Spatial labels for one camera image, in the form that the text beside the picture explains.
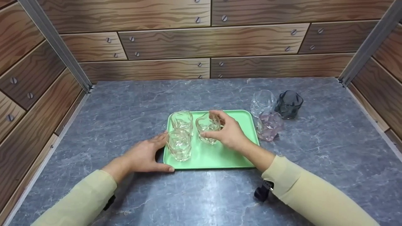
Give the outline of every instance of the gray marble surface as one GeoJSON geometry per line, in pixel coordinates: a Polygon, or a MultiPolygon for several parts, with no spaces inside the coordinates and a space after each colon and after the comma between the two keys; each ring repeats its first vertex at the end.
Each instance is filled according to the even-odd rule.
{"type": "MultiPolygon", "coordinates": [[[[29,225],[89,173],[164,131],[172,112],[249,110],[261,89],[304,98],[298,118],[261,146],[329,181],[381,225],[402,225],[402,163],[335,78],[100,82],[11,225],[29,225]]],[[[260,184],[256,169],[138,173],[93,225],[309,224],[281,202],[257,202],[260,184]]]]}

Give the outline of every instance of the glass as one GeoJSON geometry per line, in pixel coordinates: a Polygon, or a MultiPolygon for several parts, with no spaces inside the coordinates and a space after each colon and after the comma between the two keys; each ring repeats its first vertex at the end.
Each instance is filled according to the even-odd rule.
{"type": "Polygon", "coordinates": [[[272,110],[276,103],[274,94],[269,90],[261,90],[253,94],[250,106],[251,114],[258,118],[263,111],[272,110]]]}
{"type": "Polygon", "coordinates": [[[261,140],[272,141],[285,128],[281,115],[277,112],[264,111],[257,119],[257,136],[261,140]]]}
{"type": "Polygon", "coordinates": [[[279,95],[274,111],[281,114],[282,119],[294,119],[304,100],[295,91],[288,90],[279,95]]]}
{"type": "Polygon", "coordinates": [[[184,129],[194,135],[193,132],[193,115],[190,111],[177,111],[171,116],[172,126],[174,129],[184,129]]]}
{"type": "Polygon", "coordinates": [[[184,129],[168,132],[166,145],[177,161],[186,161],[191,157],[191,135],[184,129]]]}
{"type": "Polygon", "coordinates": [[[202,137],[201,133],[207,131],[221,130],[221,121],[218,116],[205,113],[203,116],[195,120],[195,126],[197,127],[199,133],[198,137],[200,138],[201,141],[207,144],[216,143],[215,139],[202,137]]]}

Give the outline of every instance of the wood plank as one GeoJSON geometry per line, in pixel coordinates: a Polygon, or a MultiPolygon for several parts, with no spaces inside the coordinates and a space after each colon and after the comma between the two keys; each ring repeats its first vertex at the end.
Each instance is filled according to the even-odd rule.
{"type": "Polygon", "coordinates": [[[62,133],[64,127],[66,126],[66,124],[70,120],[71,116],[73,115],[73,113],[75,112],[75,110],[77,109],[78,105],[81,103],[82,98],[84,98],[85,95],[86,95],[86,93],[84,91],[81,91],[80,95],[78,95],[77,99],[71,105],[70,109],[68,109],[68,112],[66,113],[66,115],[63,118],[63,120],[60,122],[60,124],[57,126],[57,128],[56,128],[56,130],[54,132],[57,136],[60,136],[60,134],[62,133]]]}
{"type": "Polygon", "coordinates": [[[212,58],[211,78],[335,77],[352,57],[342,53],[212,58]]]}
{"type": "Polygon", "coordinates": [[[402,82],[402,24],[385,39],[374,58],[402,82]]]}
{"type": "Polygon", "coordinates": [[[66,70],[0,144],[0,210],[81,90],[73,75],[66,70]]]}
{"type": "Polygon", "coordinates": [[[210,0],[38,0],[59,33],[210,25],[210,0]]]}
{"type": "Polygon", "coordinates": [[[360,102],[360,104],[366,109],[368,114],[374,119],[377,125],[380,127],[382,131],[387,131],[390,126],[381,118],[378,112],[371,106],[371,104],[364,98],[364,96],[360,93],[360,91],[353,85],[353,83],[349,83],[348,89],[353,93],[356,99],[360,102]]]}
{"type": "Polygon", "coordinates": [[[131,60],[272,55],[297,53],[308,25],[133,31],[119,35],[131,60]],[[297,29],[295,35],[291,35],[293,29],[297,29]]]}
{"type": "Polygon", "coordinates": [[[116,32],[71,34],[62,38],[79,62],[127,60],[116,32]]]}
{"type": "Polygon", "coordinates": [[[402,153],[402,140],[399,138],[393,130],[388,130],[385,132],[388,138],[394,143],[396,148],[402,153]]]}
{"type": "Polygon", "coordinates": [[[209,58],[91,62],[81,67],[91,82],[209,78],[209,58]]]}
{"type": "Polygon", "coordinates": [[[0,0],[0,8],[5,6],[5,5],[7,5],[7,4],[12,3],[13,1],[14,0],[0,0]]]}
{"type": "Polygon", "coordinates": [[[26,187],[28,186],[28,184],[32,180],[32,178],[35,175],[35,173],[38,171],[40,165],[42,164],[42,162],[46,158],[47,154],[49,153],[50,149],[52,148],[52,145],[54,145],[54,143],[56,142],[57,138],[58,137],[55,134],[52,134],[50,139],[45,144],[45,147],[42,149],[42,151],[40,152],[40,154],[36,158],[35,162],[29,168],[27,174],[22,179],[21,183],[18,185],[17,189],[15,190],[13,195],[11,196],[10,200],[7,202],[5,208],[0,212],[0,225],[3,224],[6,221],[8,215],[11,213],[11,211],[13,210],[15,204],[18,202],[19,198],[24,193],[26,187]]]}
{"type": "Polygon", "coordinates": [[[14,128],[24,114],[25,111],[22,107],[0,92],[0,142],[14,128]],[[8,115],[12,116],[12,121],[7,119],[8,115]]]}
{"type": "Polygon", "coordinates": [[[0,31],[0,74],[44,40],[19,3],[0,10],[0,31]]]}
{"type": "Polygon", "coordinates": [[[29,110],[65,68],[50,44],[44,41],[0,77],[0,89],[29,110]],[[11,82],[12,78],[17,80],[16,84],[11,82]]]}
{"type": "Polygon", "coordinates": [[[352,83],[391,129],[402,137],[402,84],[373,58],[352,83]]]}
{"type": "Polygon", "coordinates": [[[212,0],[212,26],[380,19],[393,0],[212,0]]]}
{"type": "Polygon", "coordinates": [[[378,21],[312,23],[299,53],[355,52],[378,21]]]}

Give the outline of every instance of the beige sleeve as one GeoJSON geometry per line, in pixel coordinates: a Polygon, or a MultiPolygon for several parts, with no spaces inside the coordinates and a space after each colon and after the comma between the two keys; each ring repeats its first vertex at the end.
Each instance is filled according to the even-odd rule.
{"type": "Polygon", "coordinates": [[[315,225],[378,225],[339,189],[285,157],[276,156],[263,173],[273,194],[315,225]]]}
{"type": "Polygon", "coordinates": [[[102,211],[117,188],[108,173],[96,170],[76,184],[32,226],[85,226],[102,211]]]}

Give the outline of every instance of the dark gray glass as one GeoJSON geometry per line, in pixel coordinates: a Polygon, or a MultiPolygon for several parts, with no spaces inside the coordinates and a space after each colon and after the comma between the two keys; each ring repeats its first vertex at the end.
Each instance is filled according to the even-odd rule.
{"type": "Polygon", "coordinates": [[[288,90],[279,95],[274,111],[281,114],[282,119],[294,119],[303,101],[297,92],[288,90]]]}

